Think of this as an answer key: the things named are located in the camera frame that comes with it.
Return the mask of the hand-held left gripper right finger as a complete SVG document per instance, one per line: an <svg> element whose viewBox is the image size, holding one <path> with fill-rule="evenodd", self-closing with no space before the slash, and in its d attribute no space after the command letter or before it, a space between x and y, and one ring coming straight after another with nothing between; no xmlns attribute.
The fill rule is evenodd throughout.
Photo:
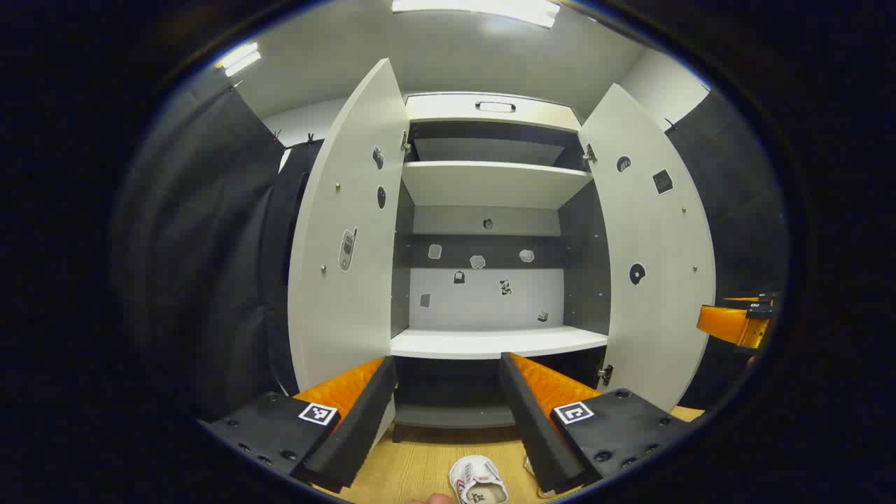
<svg viewBox="0 0 896 504"><path fill-rule="evenodd" d="M498 376L543 491L605 484L681 445L692 422L626 388L598 392L514 352Z"/></svg>

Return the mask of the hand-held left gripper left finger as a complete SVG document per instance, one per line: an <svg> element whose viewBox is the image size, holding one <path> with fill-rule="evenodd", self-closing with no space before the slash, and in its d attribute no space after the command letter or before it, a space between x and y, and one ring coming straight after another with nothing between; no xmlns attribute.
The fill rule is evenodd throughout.
<svg viewBox="0 0 896 504"><path fill-rule="evenodd" d="M263 393L204 427L257 466L338 494L377 443L396 384L394 358L375 358L297 395Z"/></svg>

